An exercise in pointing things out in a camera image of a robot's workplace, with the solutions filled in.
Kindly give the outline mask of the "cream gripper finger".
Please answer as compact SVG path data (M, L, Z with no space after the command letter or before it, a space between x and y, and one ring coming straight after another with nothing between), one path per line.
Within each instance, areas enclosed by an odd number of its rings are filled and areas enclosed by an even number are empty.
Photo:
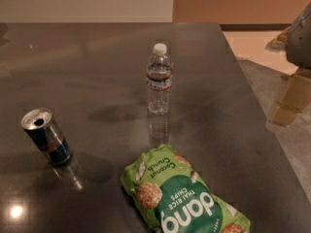
M288 77L269 121L289 126L311 104L311 70L299 68Z

